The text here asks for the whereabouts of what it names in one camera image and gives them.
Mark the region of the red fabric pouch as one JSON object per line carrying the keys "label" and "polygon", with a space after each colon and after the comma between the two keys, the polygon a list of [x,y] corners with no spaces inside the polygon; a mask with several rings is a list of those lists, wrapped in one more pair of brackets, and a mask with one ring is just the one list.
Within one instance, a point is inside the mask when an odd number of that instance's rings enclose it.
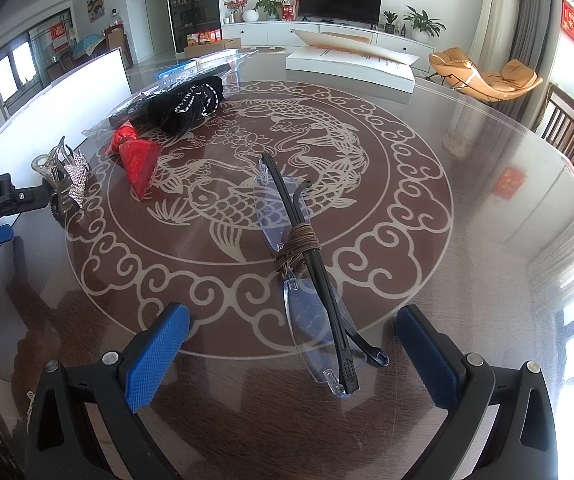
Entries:
{"label": "red fabric pouch", "polygon": [[162,146],[141,138],[129,120],[116,129],[106,149],[107,155],[119,156],[138,200],[143,200],[146,196],[161,152]]}

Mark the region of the black beaded velvet scrunchie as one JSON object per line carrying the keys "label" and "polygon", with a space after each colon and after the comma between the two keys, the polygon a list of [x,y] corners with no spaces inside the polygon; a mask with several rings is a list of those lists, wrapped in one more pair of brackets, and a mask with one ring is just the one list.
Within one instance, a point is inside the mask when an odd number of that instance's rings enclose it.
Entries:
{"label": "black beaded velvet scrunchie", "polygon": [[183,136],[198,120],[211,117],[223,100],[222,78],[202,77],[155,96],[147,117],[168,136]]}

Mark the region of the rimless glasses black temples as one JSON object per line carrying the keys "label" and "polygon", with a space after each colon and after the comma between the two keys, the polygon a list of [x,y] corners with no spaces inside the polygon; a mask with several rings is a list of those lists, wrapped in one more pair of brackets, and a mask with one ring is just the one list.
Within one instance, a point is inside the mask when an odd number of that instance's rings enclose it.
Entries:
{"label": "rimless glasses black temples", "polygon": [[274,255],[292,342],[312,378],[337,398],[356,393],[357,369],[389,365],[389,357],[356,328],[331,283],[304,194],[312,185],[282,174],[270,154],[259,161],[253,188],[256,222]]}

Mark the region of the white open storage box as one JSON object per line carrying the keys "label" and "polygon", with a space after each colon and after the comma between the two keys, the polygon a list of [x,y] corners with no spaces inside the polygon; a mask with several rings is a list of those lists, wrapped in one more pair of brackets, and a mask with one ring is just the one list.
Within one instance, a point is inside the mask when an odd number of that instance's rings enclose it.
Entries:
{"label": "white open storage box", "polygon": [[77,148],[130,96],[118,50],[93,58],[34,96],[0,127],[0,175],[18,188],[40,184],[32,160],[61,139]]}

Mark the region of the clear plastic packaged item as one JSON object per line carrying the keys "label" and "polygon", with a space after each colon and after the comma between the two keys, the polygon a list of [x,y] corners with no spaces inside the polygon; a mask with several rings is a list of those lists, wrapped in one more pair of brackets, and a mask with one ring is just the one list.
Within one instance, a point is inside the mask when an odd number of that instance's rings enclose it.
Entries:
{"label": "clear plastic packaged item", "polygon": [[128,99],[120,103],[109,114],[107,119],[103,119],[98,126],[83,132],[86,138],[101,136],[108,132],[110,128],[116,129],[128,120],[143,119],[146,124],[153,125],[147,117],[148,103],[159,94],[168,92],[181,84],[186,84],[198,78],[207,76],[220,76],[223,81],[229,74],[235,73],[238,67],[251,55],[249,51],[240,52],[238,49],[227,49],[212,54],[202,55],[193,58],[192,63],[182,72],[172,77],[153,81],[147,87],[135,92]]}

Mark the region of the far dining table set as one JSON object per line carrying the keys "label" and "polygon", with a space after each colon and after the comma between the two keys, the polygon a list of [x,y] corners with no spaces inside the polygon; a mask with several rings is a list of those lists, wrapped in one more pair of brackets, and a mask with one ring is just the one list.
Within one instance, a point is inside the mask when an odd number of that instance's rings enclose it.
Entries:
{"label": "far dining table set", "polygon": [[127,70],[133,66],[130,46],[122,23],[106,28],[102,34],[88,35],[73,49],[65,50],[58,56],[56,62],[46,67],[47,77],[50,82],[54,82],[75,67],[82,66],[112,50],[120,51],[123,65]]}

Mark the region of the blue product box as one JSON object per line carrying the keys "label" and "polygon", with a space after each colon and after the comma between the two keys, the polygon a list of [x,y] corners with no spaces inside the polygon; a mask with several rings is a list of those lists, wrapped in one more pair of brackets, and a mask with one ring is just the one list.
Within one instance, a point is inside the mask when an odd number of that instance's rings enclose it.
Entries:
{"label": "blue product box", "polygon": [[192,60],[177,60],[175,64],[165,67],[164,70],[159,70],[154,74],[155,80],[172,77],[173,75],[182,72],[187,66],[192,63]]}

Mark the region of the cardboard box on floor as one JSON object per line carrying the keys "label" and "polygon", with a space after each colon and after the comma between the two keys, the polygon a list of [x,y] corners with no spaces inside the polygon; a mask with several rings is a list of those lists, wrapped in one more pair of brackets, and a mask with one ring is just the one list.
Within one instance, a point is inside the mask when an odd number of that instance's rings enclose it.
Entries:
{"label": "cardboard box on floor", "polygon": [[229,38],[215,41],[213,44],[197,44],[196,46],[187,46],[184,49],[185,58],[198,58],[202,55],[212,54],[227,49],[240,49],[241,41],[239,38]]}

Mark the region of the wooden dining chair right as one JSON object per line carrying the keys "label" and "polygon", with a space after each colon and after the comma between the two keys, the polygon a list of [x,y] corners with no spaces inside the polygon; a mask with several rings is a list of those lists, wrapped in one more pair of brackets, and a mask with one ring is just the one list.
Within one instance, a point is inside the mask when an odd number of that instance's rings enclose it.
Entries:
{"label": "wooden dining chair right", "polygon": [[574,168],[574,99],[556,84],[548,87],[538,131]]}

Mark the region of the red flowers white vase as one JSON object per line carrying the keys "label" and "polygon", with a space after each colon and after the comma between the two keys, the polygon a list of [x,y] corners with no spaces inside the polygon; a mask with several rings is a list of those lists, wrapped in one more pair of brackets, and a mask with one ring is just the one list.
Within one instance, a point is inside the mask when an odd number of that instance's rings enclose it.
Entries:
{"label": "red flowers white vase", "polygon": [[230,20],[235,23],[255,23],[259,21],[257,10],[249,8],[250,0],[225,0],[224,7],[230,14]]}

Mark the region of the green potted plant left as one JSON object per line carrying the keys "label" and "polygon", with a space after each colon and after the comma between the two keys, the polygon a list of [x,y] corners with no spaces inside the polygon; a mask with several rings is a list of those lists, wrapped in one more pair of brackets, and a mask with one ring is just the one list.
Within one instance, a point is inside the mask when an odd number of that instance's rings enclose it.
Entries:
{"label": "green potted plant left", "polygon": [[268,20],[280,20],[282,7],[289,3],[289,0],[258,0],[254,8],[263,12]]}

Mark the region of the green potted plant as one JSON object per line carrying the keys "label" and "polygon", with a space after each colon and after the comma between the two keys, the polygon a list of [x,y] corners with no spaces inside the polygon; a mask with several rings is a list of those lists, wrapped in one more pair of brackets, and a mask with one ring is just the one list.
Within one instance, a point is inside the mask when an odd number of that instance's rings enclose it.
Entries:
{"label": "green potted plant", "polygon": [[446,26],[438,18],[430,18],[425,10],[417,11],[413,6],[407,7],[404,21],[412,29],[413,40],[426,44],[430,38],[438,38]]}
{"label": "green potted plant", "polygon": [[289,3],[289,0],[258,0],[254,8],[263,12],[268,20],[280,20],[282,7]]}

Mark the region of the orange lounge chair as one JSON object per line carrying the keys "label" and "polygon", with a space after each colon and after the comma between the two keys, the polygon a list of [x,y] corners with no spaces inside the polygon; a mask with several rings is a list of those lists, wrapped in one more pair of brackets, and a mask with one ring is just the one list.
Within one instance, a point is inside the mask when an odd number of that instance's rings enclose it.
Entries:
{"label": "orange lounge chair", "polygon": [[454,90],[488,103],[518,99],[543,81],[519,60],[510,60],[499,72],[481,72],[459,48],[431,53],[429,64]]}

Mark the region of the black television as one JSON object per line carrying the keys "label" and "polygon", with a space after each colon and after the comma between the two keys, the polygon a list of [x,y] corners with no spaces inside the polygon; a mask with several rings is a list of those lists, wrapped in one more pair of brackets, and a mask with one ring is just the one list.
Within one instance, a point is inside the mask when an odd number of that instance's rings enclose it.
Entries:
{"label": "black television", "polygon": [[345,20],[375,25],[381,0],[299,0],[299,14],[307,18]]}

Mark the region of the white standing air conditioner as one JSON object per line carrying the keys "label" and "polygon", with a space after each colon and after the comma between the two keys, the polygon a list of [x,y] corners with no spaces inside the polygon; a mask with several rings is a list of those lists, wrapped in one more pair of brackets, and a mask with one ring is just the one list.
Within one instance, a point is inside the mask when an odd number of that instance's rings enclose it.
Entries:
{"label": "white standing air conditioner", "polygon": [[[469,50],[470,58],[482,72],[497,72],[508,61],[514,41],[521,0],[483,0],[479,23]],[[443,138],[448,154],[466,158],[481,132],[486,115],[474,107],[476,100],[461,96]]]}

